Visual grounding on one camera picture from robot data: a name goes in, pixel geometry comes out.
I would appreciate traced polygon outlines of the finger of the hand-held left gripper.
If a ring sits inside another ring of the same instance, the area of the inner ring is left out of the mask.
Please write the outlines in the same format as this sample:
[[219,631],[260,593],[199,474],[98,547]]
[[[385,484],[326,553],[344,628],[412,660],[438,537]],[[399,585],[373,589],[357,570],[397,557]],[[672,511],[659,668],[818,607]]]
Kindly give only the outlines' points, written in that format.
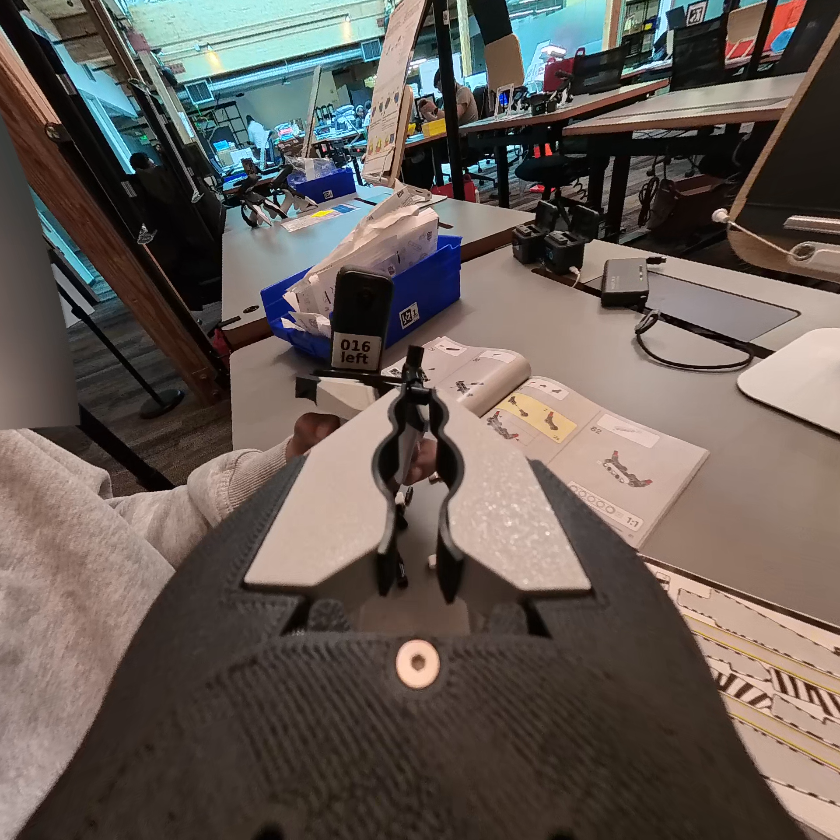
[[373,386],[359,381],[318,381],[316,384],[318,412],[336,416],[341,422],[358,416],[379,399]]

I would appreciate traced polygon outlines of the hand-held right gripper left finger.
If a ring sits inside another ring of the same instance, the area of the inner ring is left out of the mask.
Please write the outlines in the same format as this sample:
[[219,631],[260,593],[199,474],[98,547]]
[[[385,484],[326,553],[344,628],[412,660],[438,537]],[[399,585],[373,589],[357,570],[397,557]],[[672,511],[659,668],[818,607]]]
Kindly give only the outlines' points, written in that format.
[[395,432],[391,392],[317,444],[293,470],[290,489],[248,567],[243,585],[259,595],[334,600],[371,632],[412,632],[413,617],[389,592],[396,509],[376,462]]

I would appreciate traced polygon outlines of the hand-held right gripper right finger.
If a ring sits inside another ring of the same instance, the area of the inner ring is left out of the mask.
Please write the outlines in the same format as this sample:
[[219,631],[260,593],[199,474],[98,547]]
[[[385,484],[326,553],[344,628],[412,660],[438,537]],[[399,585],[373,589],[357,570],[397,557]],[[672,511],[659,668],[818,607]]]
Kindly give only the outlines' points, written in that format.
[[488,617],[499,605],[591,595],[531,461],[447,394],[432,391],[428,413],[447,489],[435,551],[444,601]]

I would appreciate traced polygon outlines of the black lego connector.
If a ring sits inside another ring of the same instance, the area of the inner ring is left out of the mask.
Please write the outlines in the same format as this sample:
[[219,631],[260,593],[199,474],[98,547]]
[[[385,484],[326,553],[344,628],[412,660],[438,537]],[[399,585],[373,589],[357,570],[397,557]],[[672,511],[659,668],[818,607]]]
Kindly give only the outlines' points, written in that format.
[[424,372],[425,348],[422,345],[409,345],[402,366],[401,387],[397,402],[401,405],[428,406],[432,391],[426,387]]

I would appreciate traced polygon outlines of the person's left forearm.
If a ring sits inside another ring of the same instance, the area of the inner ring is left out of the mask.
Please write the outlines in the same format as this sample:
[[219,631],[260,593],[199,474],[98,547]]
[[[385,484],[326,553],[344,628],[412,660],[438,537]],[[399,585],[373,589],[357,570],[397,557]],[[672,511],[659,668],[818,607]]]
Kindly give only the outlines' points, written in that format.
[[291,437],[258,451],[242,449],[214,458],[195,469],[183,486],[146,491],[108,501],[105,529],[117,557],[176,569],[203,538],[239,508],[291,456]]

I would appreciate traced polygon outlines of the lego instruction booklet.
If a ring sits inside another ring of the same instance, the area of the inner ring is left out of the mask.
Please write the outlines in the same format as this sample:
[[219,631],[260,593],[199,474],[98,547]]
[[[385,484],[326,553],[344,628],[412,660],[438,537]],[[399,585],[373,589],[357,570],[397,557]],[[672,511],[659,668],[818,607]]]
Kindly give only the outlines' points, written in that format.
[[520,353],[447,336],[424,345],[423,382],[446,392],[529,459],[544,463],[640,549],[709,452],[533,375]]

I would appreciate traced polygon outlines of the person's left hand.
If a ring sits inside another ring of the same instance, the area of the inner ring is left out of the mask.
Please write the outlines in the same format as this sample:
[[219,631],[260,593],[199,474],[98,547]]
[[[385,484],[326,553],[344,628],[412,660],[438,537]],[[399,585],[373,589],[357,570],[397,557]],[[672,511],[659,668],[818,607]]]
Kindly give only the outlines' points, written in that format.
[[333,414],[304,413],[295,422],[287,441],[287,461],[301,457],[333,434],[341,426],[341,419]]

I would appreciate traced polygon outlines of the pile of white paper bags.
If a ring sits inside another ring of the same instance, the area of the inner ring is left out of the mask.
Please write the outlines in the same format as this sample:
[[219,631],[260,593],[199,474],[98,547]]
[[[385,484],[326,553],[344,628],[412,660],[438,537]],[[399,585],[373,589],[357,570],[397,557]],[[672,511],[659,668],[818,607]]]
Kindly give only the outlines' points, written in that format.
[[281,326],[327,338],[341,268],[350,266],[394,278],[435,253],[439,225],[432,208],[435,199],[419,187],[399,185],[283,293],[290,312],[280,318]]

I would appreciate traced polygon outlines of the small blue plastic bin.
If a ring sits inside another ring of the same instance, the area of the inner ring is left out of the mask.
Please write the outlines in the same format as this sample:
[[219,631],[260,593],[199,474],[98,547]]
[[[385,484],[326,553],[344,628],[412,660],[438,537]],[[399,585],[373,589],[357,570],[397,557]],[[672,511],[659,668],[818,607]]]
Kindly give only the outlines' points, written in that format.
[[346,167],[325,175],[314,176],[311,179],[306,178],[301,172],[294,171],[289,174],[287,183],[299,194],[316,204],[352,195],[356,189],[354,172]]

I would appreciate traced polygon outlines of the idle black white gripper tools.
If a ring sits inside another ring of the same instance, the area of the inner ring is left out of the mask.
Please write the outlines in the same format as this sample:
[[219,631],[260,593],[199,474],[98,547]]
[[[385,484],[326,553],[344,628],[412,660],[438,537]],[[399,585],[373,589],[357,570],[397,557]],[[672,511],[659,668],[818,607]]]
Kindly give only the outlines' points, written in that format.
[[311,198],[289,183],[295,170],[293,164],[287,163],[267,183],[263,183],[257,174],[247,175],[240,183],[231,199],[249,228],[271,227],[277,219],[287,220],[290,211],[305,215],[317,209],[318,205]]

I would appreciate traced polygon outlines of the poster board on easel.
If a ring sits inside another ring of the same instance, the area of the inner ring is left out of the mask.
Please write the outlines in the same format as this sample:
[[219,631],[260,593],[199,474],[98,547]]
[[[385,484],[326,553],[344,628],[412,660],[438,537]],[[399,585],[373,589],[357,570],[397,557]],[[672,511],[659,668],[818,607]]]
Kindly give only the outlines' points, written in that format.
[[402,1],[389,17],[361,171],[370,185],[393,188],[401,173],[414,100],[406,78],[426,10],[426,1]]

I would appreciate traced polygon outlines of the black power bank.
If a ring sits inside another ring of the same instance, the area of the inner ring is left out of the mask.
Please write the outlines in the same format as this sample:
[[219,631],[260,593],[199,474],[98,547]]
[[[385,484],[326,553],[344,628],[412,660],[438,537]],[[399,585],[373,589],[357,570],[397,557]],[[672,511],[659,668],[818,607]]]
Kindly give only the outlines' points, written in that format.
[[643,310],[649,295],[648,259],[608,259],[603,267],[601,305],[606,309]]

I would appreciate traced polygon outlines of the zebra striped sticker sheet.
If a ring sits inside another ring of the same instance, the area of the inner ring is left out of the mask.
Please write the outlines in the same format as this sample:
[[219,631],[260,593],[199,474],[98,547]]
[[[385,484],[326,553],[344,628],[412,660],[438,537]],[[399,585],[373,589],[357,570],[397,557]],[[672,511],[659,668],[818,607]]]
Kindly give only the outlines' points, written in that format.
[[839,838],[838,627],[653,559],[752,761],[811,838]]

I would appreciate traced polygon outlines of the white stand base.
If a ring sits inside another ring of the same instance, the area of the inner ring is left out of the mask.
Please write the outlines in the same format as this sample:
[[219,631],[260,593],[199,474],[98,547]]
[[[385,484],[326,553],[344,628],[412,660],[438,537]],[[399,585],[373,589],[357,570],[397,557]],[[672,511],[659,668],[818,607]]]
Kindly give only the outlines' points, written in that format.
[[839,434],[839,329],[804,333],[740,374],[741,394]]

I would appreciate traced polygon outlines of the brown bag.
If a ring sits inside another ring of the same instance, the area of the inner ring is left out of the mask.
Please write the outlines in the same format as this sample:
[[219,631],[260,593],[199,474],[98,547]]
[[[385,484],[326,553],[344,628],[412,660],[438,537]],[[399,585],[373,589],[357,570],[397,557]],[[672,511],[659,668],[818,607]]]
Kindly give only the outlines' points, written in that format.
[[664,179],[656,187],[644,226],[658,240],[686,238],[712,224],[711,217],[724,207],[729,188],[726,180],[714,175]]

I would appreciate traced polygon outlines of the background office desk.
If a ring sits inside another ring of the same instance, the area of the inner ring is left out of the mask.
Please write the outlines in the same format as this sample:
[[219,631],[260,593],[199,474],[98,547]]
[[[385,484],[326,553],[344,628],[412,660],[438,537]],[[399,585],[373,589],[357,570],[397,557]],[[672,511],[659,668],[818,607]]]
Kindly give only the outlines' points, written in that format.
[[566,128],[564,136],[585,138],[592,157],[612,163],[604,238],[615,243],[621,237],[633,158],[732,151],[737,141],[735,132],[714,134],[707,130],[744,123],[777,123],[806,76],[762,76],[669,92]]

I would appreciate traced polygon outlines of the black stanchion post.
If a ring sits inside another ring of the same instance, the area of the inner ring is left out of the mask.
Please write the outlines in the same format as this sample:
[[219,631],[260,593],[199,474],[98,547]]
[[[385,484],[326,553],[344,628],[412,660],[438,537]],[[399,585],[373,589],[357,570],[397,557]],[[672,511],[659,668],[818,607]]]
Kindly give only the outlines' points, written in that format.
[[143,402],[139,410],[140,418],[145,420],[155,419],[177,408],[185,399],[186,394],[184,391],[177,388],[170,388],[158,392],[153,388],[152,384],[142,376],[114,342],[95,323],[91,316],[93,307],[89,301],[82,303],[86,298],[70,278],[71,271],[66,261],[53,248],[49,247],[47,250],[63,312],[65,314],[69,313],[74,322],[82,322],[147,395],[145,402]]

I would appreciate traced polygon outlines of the black board wooden frame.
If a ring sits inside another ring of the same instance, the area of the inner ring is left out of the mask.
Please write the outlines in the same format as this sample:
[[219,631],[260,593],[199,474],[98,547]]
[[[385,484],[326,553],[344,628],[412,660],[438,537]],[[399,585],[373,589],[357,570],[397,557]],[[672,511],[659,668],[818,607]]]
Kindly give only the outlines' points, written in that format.
[[732,208],[747,264],[838,286],[838,44],[809,74]]

